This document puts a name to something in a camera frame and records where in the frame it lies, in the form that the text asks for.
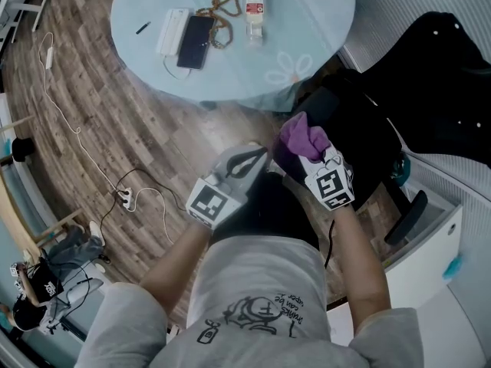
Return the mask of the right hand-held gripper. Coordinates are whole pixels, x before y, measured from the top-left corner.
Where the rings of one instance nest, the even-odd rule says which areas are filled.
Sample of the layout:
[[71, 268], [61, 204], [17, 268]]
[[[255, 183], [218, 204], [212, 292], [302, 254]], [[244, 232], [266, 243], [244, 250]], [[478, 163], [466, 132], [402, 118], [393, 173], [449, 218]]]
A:
[[299, 156], [305, 171], [305, 185], [327, 210], [334, 211], [354, 201], [353, 172], [333, 146], [324, 151], [324, 162]]

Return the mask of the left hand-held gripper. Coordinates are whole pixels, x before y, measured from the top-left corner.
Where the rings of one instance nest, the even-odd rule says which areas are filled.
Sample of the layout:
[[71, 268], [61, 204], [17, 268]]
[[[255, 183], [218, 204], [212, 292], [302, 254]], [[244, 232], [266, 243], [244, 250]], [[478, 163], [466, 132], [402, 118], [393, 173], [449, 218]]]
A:
[[196, 181], [186, 211], [211, 230], [237, 213], [248, 201], [246, 193], [265, 168], [266, 148], [240, 145], [225, 150], [213, 170]]

